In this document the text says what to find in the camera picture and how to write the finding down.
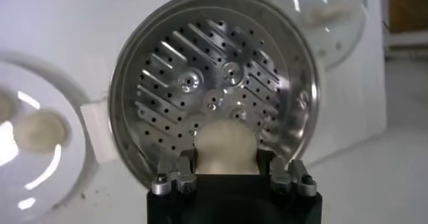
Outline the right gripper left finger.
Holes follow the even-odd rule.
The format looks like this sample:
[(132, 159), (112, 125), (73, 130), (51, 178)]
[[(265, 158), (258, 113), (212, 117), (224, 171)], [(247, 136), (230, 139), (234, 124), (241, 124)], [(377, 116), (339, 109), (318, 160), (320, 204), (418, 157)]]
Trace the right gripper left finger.
[(156, 196), (165, 196), (172, 193), (175, 186), (181, 194), (190, 195), (197, 186), (196, 166), (196, 150), (182, 151), (175, 163), (162, 158), (150, 186), (151, 193)]

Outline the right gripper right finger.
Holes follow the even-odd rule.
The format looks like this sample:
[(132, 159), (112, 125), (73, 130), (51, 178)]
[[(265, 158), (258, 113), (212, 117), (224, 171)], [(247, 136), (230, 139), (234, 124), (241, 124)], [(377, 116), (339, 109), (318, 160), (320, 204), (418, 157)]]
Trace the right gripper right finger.
[(302, 160), (285, 162), (273, 151), (257, 150), (257, 165), (260, 175), (267, 176), (271, 188), (279, 194), (295, 191), (302, 197), (315, 197), (317, 183), (308, 173)]

